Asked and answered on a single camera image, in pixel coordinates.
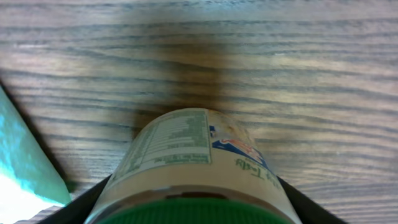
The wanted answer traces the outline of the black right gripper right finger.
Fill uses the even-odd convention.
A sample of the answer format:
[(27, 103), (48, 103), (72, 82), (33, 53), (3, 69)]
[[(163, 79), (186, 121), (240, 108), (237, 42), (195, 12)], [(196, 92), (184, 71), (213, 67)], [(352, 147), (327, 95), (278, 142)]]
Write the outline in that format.
[(348, 224), (277, 176), (303, 224)]

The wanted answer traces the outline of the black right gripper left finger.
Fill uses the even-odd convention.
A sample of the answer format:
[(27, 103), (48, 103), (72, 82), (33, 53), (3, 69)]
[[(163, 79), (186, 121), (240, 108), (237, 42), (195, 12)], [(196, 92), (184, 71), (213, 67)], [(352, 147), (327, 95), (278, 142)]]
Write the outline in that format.
[(83, 224), (95, 206), (111, 175), (103, 179), (84, 194), (53, 213), (38, 224)]

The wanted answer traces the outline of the teal white snack packet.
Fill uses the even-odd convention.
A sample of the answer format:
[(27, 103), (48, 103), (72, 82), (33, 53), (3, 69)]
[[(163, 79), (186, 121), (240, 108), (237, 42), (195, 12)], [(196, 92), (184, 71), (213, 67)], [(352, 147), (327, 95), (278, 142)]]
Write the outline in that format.
[(1, 90), (1, 223), (28, 220), (71, 201), (64, 180)]

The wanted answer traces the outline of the green lid Knorr jar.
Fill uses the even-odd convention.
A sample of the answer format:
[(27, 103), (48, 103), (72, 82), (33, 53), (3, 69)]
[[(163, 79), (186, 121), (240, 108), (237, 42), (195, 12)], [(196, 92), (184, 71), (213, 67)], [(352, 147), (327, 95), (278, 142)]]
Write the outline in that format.
[(299, 223), (248, 132), (218, 111), (187, 108), (133, 140), (87, 223)]

